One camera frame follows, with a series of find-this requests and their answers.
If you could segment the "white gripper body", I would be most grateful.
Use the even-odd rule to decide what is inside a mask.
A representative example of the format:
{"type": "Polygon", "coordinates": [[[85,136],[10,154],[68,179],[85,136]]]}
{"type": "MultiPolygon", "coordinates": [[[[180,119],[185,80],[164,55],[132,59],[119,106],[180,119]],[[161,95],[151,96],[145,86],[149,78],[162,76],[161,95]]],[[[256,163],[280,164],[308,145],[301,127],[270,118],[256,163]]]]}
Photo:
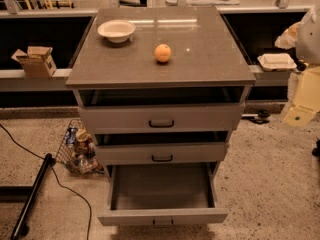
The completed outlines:
{"type": "Polygon", "coordinates": [[[300,74],[293,104],[310,112],[320,111],[320,66],[307,68],[300,74]]]}

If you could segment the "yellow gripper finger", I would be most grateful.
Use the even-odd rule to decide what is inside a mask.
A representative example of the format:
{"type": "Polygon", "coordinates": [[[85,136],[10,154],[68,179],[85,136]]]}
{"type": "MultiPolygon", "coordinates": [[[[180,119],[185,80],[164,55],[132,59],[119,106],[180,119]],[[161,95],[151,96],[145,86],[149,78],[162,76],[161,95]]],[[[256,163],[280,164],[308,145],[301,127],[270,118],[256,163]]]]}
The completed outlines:
{"type": "Polygon", "coordinates": [[[315,116],[311,110],[303,107],[290,107],[283,117],[283,122],[291,127],[307,125],[315,116]]]}

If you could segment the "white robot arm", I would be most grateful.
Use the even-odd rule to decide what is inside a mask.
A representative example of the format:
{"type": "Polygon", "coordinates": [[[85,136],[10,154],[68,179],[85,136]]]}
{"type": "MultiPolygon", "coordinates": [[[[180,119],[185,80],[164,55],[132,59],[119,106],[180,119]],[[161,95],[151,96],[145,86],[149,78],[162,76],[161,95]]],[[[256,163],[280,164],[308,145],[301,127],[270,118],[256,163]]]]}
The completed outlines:
{"type": "Polygon", "coordinates": [[[275,46],[294,48],[297,59],[307,63],[297,77],[294,92],[288,89],[290,106],[283,117],[292,127],[304,126],[320,111],[320,6],[313,6],[300,22],[287,28],[276,39],[275,46]]]}

